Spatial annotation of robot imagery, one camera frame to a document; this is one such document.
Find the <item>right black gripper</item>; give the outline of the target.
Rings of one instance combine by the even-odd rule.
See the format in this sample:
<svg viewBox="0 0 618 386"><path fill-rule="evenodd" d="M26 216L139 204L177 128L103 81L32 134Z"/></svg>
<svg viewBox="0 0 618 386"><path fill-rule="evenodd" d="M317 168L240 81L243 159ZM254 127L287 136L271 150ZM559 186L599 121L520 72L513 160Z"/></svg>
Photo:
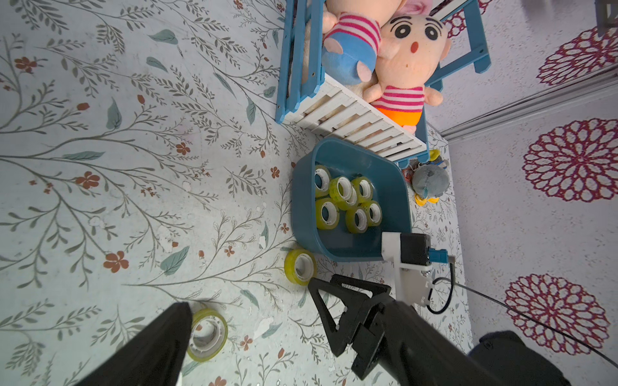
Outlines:
<svg viewBox="0 0 618 386"><path fill-rule="evenodd" d="M391 374L385 317L391 287L335 274L330 281L312 278L308 290L332 354L338 357L352 345L357 356L351 369L360 380L376 366Z"/></svg>

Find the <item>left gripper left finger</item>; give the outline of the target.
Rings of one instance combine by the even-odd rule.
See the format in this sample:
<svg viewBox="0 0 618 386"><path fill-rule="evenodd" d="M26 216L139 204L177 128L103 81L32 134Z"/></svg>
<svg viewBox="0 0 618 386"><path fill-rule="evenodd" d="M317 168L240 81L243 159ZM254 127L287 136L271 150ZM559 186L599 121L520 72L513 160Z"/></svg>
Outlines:
<svg viewBox="0 0 618 386"><path fill-rule="evenodd" d="M190 305L174 303L78 384L175 385L191 329Z"/></svg>

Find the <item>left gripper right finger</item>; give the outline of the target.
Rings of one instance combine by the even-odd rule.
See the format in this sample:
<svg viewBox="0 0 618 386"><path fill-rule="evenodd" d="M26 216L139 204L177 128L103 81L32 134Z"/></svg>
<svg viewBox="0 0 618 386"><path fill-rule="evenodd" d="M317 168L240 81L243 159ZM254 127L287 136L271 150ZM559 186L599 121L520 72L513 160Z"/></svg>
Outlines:
<svg viewBox="0 0 618 386"><path fill-rule="evenodd" d="M502 385L403 302L383 310L381 366L400 385Z"/></svg>

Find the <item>tape roll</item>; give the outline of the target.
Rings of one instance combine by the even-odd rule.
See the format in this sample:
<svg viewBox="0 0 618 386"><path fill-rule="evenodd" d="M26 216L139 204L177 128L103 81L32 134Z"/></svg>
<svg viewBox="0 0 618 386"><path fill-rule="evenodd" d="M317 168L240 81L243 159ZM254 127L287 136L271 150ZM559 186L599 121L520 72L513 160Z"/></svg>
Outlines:
<svg viewBox="0 0 618 386"><path fill-rule="evenodd" d="M340 176L331 180L329 196L336 206L346 210L351 205L354 205L352 193L354 193L352 183L346 177Z"/></svg>
<svg viewBox="0 0 618 386"><path fill-rule="evenodd" d="M369 227L377 227L381 224L383 214L381 210L381 206L377 201L366 202L362 205L363 209L366 212L368 218L368 226Z"/></svg>
<svg viewBox="0 0 618 386"><path fill-rule="evenodd" d="M352 180L351 183L357 194L359 204L370 202L373 199L373 184L369 179L361 176Z"/></svg>
<svg viewBox="0 0 618 386"><path fill-rule="evenodd" d="M327 167L317 165L314 171L315 197L321 198L329 195L331 174Z"/></svg>
<svg viewBox="0 0 618 386"><path fill-rule="evenodd" d="M345 213L347 230L352 234L365 233L369 227L367 213L363 207L355 207Z"/></svg>
<svg viewBox="0 0 618 386"><path fill-rule="evenodd" d="M217 356L228 338L228 324L217 311L199 310L193 315L188 356L203 363Z"/></svg>
<svg viewBox="0 0 618 386"><path fill-rule="evenodd" d="M316 227L320 230L333 230L340 221L340 211L330 198L315 201Z"/></svg>

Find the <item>tape roll box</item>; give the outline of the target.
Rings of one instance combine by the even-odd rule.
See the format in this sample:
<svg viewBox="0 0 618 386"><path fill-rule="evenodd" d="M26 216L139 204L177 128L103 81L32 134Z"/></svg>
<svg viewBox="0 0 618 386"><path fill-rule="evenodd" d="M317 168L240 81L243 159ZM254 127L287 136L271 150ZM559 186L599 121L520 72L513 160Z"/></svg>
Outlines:
<svg viewBox="0 0 618 386"><path fill-rule="evenodd" d="M306 249L293 249L286 256L284 272L292 284L307 286L317 275L317 270L314 255Z"/></svg>

